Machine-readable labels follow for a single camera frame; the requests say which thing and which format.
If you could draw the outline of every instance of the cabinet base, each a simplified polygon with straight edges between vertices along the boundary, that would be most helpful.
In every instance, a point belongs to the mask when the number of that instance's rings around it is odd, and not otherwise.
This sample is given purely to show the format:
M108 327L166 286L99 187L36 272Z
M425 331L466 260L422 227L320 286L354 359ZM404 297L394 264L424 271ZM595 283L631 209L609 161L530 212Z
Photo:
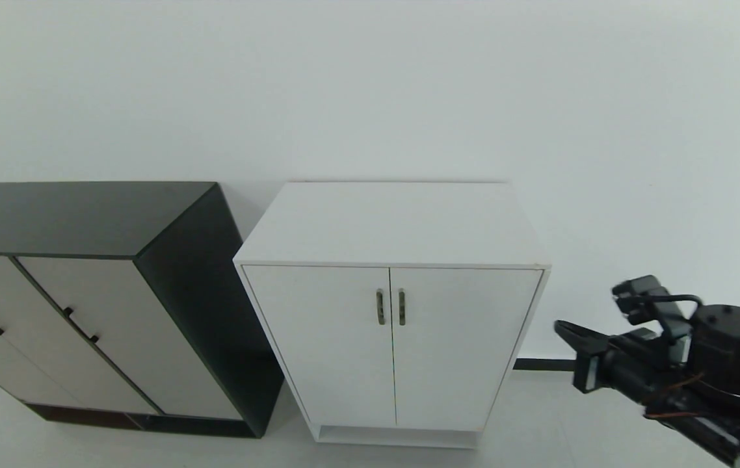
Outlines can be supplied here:
M379 427L321 426L316 441L329 444L406 445L474 449L480 432L466 430L421 430Z
M25 403L40 417L54 423L82 424L83 426L109 427L112 429L147 430L195 436L256 438L245 421L172 417L171 415L133 415L95 409L64 408L62 406Z

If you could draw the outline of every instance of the cabinet door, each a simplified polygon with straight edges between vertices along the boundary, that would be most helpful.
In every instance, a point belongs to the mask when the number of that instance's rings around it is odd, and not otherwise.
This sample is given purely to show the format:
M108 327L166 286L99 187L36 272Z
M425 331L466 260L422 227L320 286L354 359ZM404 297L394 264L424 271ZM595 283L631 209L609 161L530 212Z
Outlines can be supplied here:
M483 429L539 279L539 270L391 269L397 426Z
M6 257L0 257L0 327L5 340L84 407L155 414Z
M81 406L3 337L0 337L0 386L11 396L27 403Z
M388 269L247 265L243 272L311 423L395 426Z
M166 414L242 419L132 261L20 263L61 308L73 309L76 325L97 335L96 346Z

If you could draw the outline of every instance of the cabinet side panel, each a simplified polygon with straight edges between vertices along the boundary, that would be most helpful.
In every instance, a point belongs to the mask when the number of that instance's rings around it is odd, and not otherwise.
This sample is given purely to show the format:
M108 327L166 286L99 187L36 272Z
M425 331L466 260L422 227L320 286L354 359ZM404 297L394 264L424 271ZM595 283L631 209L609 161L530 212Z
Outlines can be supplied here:
M243 241L219 185L136 261L156 297L257 436L284 376L233 257Z

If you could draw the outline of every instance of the baseboard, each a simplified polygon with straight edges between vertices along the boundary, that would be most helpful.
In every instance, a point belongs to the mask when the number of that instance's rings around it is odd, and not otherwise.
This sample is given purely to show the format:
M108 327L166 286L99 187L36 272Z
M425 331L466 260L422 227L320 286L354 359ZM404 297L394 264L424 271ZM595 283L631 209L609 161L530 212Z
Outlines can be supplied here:
M572 359L533 359L519 357L515 361L515 370L518 371L567 371L575 370L575 361Z

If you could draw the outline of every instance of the floor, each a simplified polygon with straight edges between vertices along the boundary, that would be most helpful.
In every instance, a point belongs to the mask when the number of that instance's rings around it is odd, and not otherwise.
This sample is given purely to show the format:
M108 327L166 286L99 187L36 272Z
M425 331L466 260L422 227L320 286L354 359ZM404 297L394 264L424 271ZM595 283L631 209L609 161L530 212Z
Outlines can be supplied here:
M515 371L477 450L319 445L284 388L257 439L99 429L41 420L0 390L0 467L15 468L599 468L722 466L676 433L643 420L611 390L588 396L566 372Z

